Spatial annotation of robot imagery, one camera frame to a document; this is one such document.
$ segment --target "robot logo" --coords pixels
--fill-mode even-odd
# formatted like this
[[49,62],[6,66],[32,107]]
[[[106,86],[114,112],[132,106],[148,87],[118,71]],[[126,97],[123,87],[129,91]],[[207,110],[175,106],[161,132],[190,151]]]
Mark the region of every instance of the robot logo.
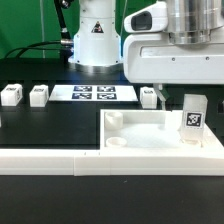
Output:
[[104,33],[99,21],[97,21],[96,25],[92,29],[92,33]]

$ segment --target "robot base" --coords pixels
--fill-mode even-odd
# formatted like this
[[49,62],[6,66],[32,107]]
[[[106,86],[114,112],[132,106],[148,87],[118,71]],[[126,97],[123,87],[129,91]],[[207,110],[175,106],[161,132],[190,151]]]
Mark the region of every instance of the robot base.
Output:
[[69,68],[75,69],[80,72],[87,73],[113,73],[117,71],[123,71],[123,63],[117,63],[110,66],[90,66],[90,65],[81,65],[78,63],[69,63]]

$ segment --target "white block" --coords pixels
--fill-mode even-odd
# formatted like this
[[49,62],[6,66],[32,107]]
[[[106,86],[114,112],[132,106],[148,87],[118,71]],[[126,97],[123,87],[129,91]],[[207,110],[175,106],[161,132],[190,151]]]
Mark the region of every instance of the white block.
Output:
[[181,124],[182,140],[202,141],[204,133],[207,98],[204,95],[185,94]]
[[140,101],[143,109],[156,109],[157,95],[154,88],[142,87],[140,89]]
[[31,107],[45,107],[49,99],[48,86],[39,85],[34,86],[30,92],[30,106]]
[[10,84],[1,92],[2,106],[16,106],[23,98],[22,85]]

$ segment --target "black surface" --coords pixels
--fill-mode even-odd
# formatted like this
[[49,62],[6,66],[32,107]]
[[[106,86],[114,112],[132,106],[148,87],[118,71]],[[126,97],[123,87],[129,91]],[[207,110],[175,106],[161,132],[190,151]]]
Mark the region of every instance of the black surface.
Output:
[[[122,73],[96,78],[69,71],[55,60],[0,61],[0,88],[15,81],[25,87],[25,99],[16,108],[1,107],[1,147],[97,148],[100,109],[140,108],[130,103],[29,107],[28,93],[33,85],[48,84],[52,89],[55,84],[128,84]],[[135,86],[137,93],[141,86]],[[222,110],[218,111],[223,86],[169,85],[167,90],[171,95],[169,109],[181,109],[185,93],[205,94],[206,123],[223,142],[224,117]],[[0,224],[18,223],[224,223],[224,177],[0,176]]]
[[4,224],[217,224],[223,177],[0,177]]
[[0,61],[0,90],[7,84],[23,85],[24,99],[17,107],[1,107],[1,148],[98,149],[100,109],[138,108],[138,103],[52,102],[31,108],[29,92],[46,84],[128,85],[122,72],[87,74],[68,69],[59,60]]

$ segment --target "green wall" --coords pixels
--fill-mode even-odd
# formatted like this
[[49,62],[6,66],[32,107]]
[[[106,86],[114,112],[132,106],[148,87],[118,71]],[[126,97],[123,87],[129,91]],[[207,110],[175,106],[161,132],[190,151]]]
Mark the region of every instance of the green wall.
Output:
[[[146,7],[155,0],[127,0],[125,16]],[[116,1],[116,30],[121,32],[125,0]],[[69,31],[74,35],[79,27],[79,2],[63,10]],[[122,40],[127,34],[123,32]],[[59,40],[60,28],[53,0],[0,1],[0,58],[11,49],[26,47],[43,40]],[[46,51],[46,57],[58,57],[58,52]],[[42,51],[29,51],[24,57],[43,57]]]

